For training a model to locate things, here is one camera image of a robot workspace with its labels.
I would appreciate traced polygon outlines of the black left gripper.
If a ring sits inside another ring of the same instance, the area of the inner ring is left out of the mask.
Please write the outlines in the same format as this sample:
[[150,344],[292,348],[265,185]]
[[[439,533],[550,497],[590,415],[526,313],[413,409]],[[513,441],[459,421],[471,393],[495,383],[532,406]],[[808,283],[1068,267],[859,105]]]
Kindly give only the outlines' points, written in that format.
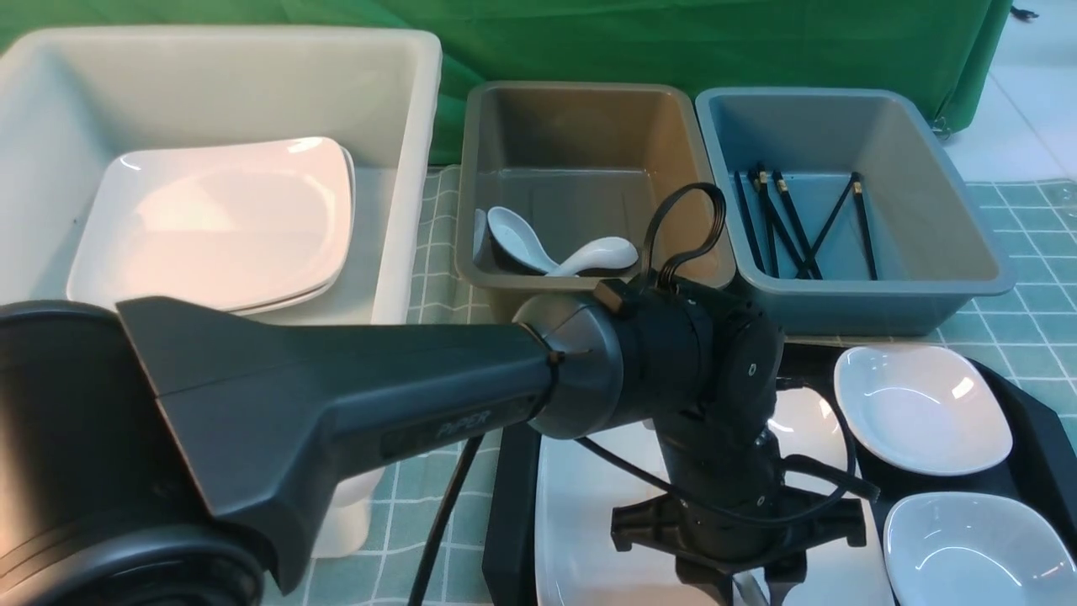
[[614,509],[609,534],[615,549],[674,556],[680,582],[719,605],[731,605],[735,592],[749,605],[782,605],[805,583],[810,550],[836,541],[867,545],[867,483],[857,476],[851,431],[845,422],[838,427],[845,468],[781,455],[769,429],[731,446],[701,422],[662,423],[659,443],[672,457],[672,480],[609,459],[662,491]]

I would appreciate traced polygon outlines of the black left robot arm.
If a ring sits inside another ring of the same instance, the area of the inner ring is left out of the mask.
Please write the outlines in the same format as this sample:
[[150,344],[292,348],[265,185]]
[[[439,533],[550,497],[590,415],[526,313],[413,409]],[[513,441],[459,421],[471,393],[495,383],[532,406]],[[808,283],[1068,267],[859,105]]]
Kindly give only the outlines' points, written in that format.
[[676,559],[771,603],[805,553],[864,547],[878,489],[781,455],[785,338],[760,307],[684,279],[543,293],[505,325],[267,325],[173,298],[114,311],[3,306],[4,605],[257,605],[296,589],[342,480],[526,423],[593,441],[653,423],[661,497],[616,508],[617,550]]

